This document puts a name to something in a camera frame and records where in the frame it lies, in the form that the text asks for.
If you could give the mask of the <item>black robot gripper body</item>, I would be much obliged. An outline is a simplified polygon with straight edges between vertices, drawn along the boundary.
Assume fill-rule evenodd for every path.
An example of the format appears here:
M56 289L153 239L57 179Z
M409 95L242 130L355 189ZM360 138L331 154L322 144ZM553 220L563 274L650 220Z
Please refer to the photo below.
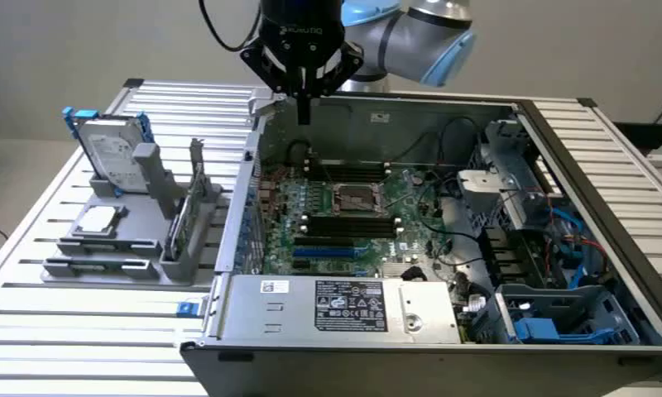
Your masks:
M342 1L262 1L258 41L284 63L303 67L316 47L336 50L344 41Z

